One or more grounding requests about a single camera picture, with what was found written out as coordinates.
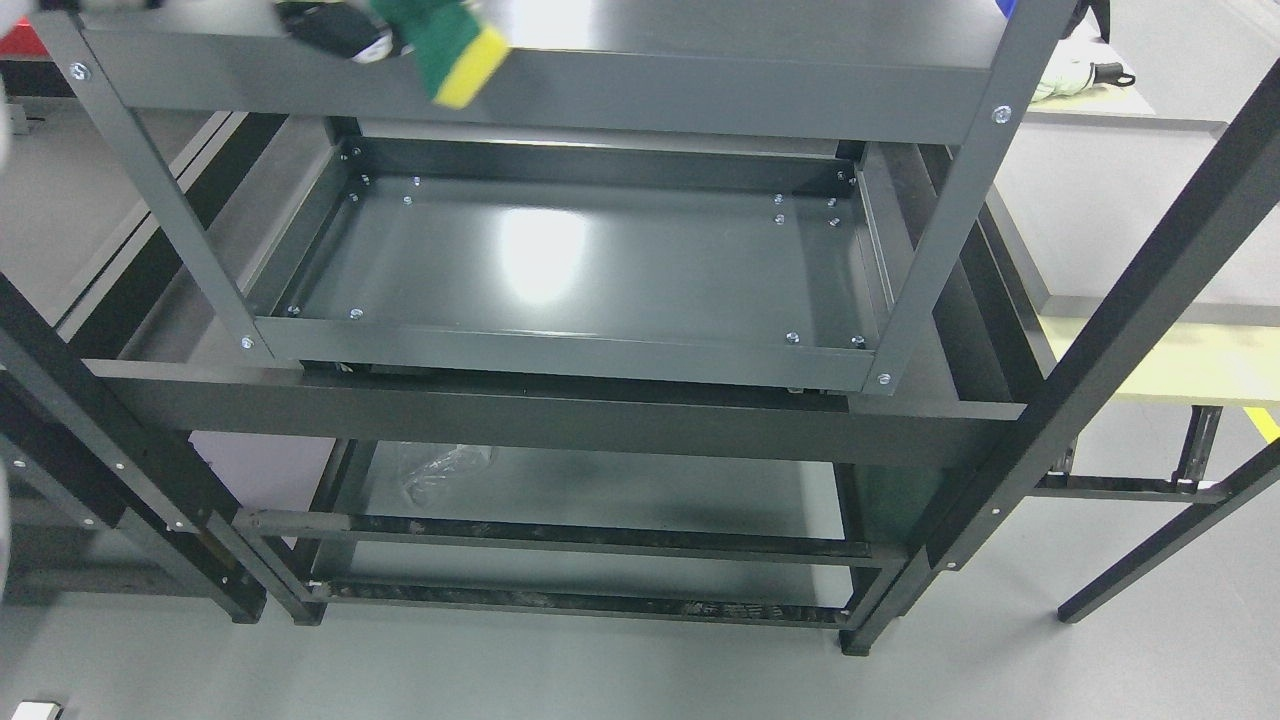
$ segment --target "gray metal beam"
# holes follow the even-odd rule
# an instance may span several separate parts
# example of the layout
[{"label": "gray metal beam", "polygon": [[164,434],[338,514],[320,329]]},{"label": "gray metal beam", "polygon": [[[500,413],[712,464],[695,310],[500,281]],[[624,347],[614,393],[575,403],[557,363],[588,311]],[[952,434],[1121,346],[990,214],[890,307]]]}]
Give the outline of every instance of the gray metal beam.
[{"label": "gray metal beam", "polygon": [[172,429],[913,466],[974,464],[1014,404],[485,373],[88,365]]},{"label": "gray metal beam", "polygon": [[951,277],[1071,6],[1070,0],[1024,1],[1009,19],[978,111],[920,237],[863,392],[888,395],[902,380],[920,327],[928,324]]}]

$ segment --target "green sponge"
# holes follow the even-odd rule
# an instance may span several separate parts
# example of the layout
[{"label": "green sponge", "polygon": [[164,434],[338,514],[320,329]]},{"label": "green sponge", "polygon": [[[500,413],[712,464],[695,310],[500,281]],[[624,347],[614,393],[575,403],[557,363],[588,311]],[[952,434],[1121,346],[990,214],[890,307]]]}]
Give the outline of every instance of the green sponge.
[{"label": "green sponge", "polygon": [[372,0],[371,6],[413,46],[428,95],[447,108],[466,108],[511,51],[462,0]]}]

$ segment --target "dark gray metal tray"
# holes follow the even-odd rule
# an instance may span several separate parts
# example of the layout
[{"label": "dark gray metal tray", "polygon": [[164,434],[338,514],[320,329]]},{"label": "dark gray metal tray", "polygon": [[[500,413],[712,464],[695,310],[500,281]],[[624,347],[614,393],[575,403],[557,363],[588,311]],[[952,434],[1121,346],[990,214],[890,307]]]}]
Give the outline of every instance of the dark gray metal tray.
[{"label": "dark gray metal tray", "polygon": [[856,391],[886,293],[855,172],[358,138],[250,295],[278,357]]}]

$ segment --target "yellow tape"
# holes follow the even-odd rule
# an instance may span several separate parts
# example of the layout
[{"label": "yellow tape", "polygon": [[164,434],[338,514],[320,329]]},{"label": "yellow tape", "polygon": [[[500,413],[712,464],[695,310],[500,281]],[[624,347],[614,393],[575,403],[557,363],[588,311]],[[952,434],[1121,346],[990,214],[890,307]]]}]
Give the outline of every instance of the yellow tape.
[{"label": "yellow tape", "polygon": [[1280,423],[1276,423],[1276,419],[1265,407],[1245,407],[1244,413],[1262,433],[1262,439],[1267,442],[1280,439]]}]

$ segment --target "yellow sponge edge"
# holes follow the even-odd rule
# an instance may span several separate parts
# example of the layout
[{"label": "yellow sponge edge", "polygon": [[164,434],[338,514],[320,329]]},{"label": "yellow sponge edge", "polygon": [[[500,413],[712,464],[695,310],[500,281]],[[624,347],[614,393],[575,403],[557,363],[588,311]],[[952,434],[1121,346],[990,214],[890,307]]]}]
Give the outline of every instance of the yellow sponge edge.
[{"label": "yellow sponge edge", "polygon": [[434,101],[454,110],[466,108],[507,59],[508,53],[511,46],[507,45],[507,38],[493,27],[484,26],[453,63],[453,69],[444,77]]}]

